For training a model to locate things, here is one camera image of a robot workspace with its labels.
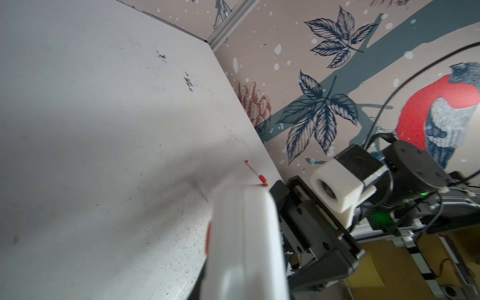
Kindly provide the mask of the white remote control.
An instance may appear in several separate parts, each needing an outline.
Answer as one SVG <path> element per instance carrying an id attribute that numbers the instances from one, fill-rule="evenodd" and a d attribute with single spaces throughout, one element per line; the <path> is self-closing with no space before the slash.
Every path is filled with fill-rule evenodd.
<path id="1" fill-rule="evenodd" d="M 275 200 L 259 184 L 226 186 L 212 203 L 202 300 L 288 300 Z"/>

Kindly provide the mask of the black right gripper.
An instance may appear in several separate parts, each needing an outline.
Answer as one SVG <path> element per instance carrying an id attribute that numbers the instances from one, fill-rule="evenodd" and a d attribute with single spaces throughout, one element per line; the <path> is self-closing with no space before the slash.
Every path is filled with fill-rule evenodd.
<path id="1" fill-rule="evenodd" d="M 321 291 L 354 274 L 366 251 L 298 176 L 270 188 L 286 256 L 298 264 L 287 277 L 292 293 Z"/>

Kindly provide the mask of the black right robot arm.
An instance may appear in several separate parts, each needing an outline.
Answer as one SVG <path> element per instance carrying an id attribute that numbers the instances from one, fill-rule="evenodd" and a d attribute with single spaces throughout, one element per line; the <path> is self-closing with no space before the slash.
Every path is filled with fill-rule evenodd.
<path id="1" fill-rule="evenodd" d="M 373 154 L 354 144 L 320 166 L 309 182 L 295 176 L 271 188 L 277 205 L 291 292 L 321 291 L 352 275 L 361 244 L 388 240 L 411 255 L 437 298 L 477 300 L 480 290 L 453 241 L 443 236 L 478 225 L 480 195 L 470 179 L 446 173 L 426 151 L 390 137 Z M 446 286 L 418 247 L 439 235 L 462 284 Z"/>

